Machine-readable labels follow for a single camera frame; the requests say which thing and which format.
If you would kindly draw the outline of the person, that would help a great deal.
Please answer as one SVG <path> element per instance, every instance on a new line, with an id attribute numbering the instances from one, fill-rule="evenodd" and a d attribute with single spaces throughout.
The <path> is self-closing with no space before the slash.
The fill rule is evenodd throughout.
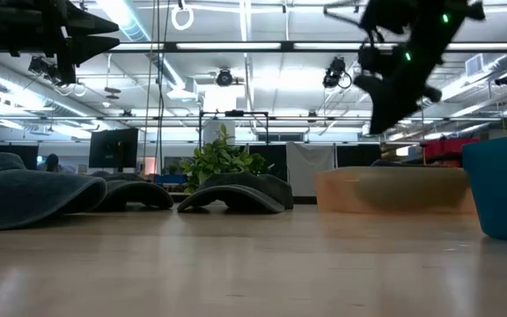
<path id="1" fill-rule="evenodd" d="M 62 171 L 62 167 L 59 164 L 59 157 L 54 153 L 51 153 L 47 156 L 41 168 L 43 171 L 51 173 L 60 173 Z"/>

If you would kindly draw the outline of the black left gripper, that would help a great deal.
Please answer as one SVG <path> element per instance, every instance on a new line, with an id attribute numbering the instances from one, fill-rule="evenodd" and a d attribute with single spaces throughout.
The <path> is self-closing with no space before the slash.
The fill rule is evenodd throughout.
<path id="1" fill-rule="evenodd" d="M 76 81 L 75 66 L 121 43 L 117 38 L 86 35 L 118 30 L 114 22 L 77 8 L 70 0 L 0 0 L 0 51 L 13 57 L 23 51 L 55 57 L 63 84 Z"/>

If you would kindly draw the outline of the blue plastic bin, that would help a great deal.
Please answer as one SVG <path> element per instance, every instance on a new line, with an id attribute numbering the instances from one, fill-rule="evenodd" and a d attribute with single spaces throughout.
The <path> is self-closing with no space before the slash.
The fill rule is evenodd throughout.
<path id="1" fill-rule="evenodd" d="M 482 231 L 507 240 L 507 137 L 466 144 L 462 158 Z"/>

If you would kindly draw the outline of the black metal frame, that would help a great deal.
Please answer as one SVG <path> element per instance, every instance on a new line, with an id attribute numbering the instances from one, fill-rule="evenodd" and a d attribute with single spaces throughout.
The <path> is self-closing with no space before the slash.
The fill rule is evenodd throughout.
<path id="1" fill-rule="evenodd" d="M 259 111 L 243 111 L 243 110 L 230 110 L 225 112 L 205 112 L 200 111 L 198 115 L 198 149 L 200 150 L 202 146 L 204 145 L 203 142 L 203 124 L 202 124 L 202 118 L 207 115 L 212 120 L 218 119 L 220 116 L 223 116 L 224 118 L 245 118 L 247 117 L 249 121 L 257 120 L 257 116 L 261 115 L 265 117 L 265 129 L 266 129 L 266 145 L 269 145 L 268 140 L 268 125 L 269 125 L 269 114 L 268 112 L 259 112 Z"/>

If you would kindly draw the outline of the orange translucent plastic bin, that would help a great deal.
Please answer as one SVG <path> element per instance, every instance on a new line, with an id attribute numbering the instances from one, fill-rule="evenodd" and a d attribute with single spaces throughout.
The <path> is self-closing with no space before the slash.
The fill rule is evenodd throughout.
<path id="1" fill-rule="evenodd" d="M 467 174 L 455 167 L 350 166 L 314 177 L 319 211 L 354 214 L 474 214 Z"/>

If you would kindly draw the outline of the dark blue bucket hat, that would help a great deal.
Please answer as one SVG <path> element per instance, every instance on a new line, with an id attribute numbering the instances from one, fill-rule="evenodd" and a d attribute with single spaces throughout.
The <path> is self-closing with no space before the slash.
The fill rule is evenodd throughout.
<path id="1" fill-rule="evenodd" d="M 0 152 L 0 230 L 93 210 L 106 194 L 99 177 L 29 170 L 20 156 Z"/>

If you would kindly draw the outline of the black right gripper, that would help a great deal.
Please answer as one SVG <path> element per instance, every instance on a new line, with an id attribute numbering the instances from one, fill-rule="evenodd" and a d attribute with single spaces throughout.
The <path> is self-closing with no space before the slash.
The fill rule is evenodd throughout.
<path id="1" fill-rule="evenodd" d="M 416 100 L 439 102 L 442 93 L 427 84 L 434 68 L 442 63 L 441 42 L 409 41 L 389 52 L 363 44 L 358 52 L 362 73 L 353 84 L 371 97 L 369 133 L 383 134 L 418 110 Z"/>

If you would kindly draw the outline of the red storage box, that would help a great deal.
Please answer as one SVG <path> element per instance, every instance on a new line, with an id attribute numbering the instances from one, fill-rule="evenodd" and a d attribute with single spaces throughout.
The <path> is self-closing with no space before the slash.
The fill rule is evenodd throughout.
<path id="1" fill-rule="evenodd" d="M 462 167 L 462 148 L 480 142 L 478 137 L 440 137 L 422 144 L 428 165 Z"/>

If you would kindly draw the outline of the white hanging cloth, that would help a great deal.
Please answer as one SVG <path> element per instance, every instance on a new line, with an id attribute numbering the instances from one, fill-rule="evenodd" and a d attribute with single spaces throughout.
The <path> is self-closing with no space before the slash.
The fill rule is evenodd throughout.
<path id="1" fill-rule="evenodd" d="M 333 168 L 332 145 L 286 144 L 288 182 L 295 197 L 316 196 L 315 175 Z"/>

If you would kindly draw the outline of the green leafy potted plant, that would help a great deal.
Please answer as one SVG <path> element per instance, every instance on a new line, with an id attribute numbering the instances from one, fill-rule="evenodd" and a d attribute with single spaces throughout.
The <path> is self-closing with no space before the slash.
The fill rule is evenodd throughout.
<path id="1" fill-rule="evenodd" d="M 194 193 L 210 176 L 221 173 L 265 173 L 266 160 L 258 153 L 250 154 L 246 148 L 231 144 L 235 136 L 221 124 L 213 141 L 200 150 L 195 149 L 189 161 L 180 163 L 186 176 L 184 192 Z"/>

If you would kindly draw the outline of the black computer monitor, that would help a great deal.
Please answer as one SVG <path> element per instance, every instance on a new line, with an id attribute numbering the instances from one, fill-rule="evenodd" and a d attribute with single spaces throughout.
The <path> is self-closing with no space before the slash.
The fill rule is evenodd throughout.
<path id="1" fill-rule="evenodd" d="M 90 140 L 90 168 L 135 168 L 138 129 L 93 132 Z"/>

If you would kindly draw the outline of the dark grey bucket hat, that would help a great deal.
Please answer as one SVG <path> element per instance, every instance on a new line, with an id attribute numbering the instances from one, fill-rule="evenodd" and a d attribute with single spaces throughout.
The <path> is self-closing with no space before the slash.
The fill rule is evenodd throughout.
<path id="1" fill-rule="evenodd" d="M 179 204 L 177 211 L 205 207 L 215 201 L 236 211 L 268 214 L 294 208 L 292 188 L 286 181 L 271 174 L 239 172 L 211 175 Z"/>
<path id="2" fill-rule="evenodd" d="M 173 199 L 165 189 L 137 174 L 97 171 L 92 176 L 104 179 L 107 184 L 107 193 L 97 211 L 125 211 L 128 203 L 140 203 L 155 210 L 173 207 Z"/>

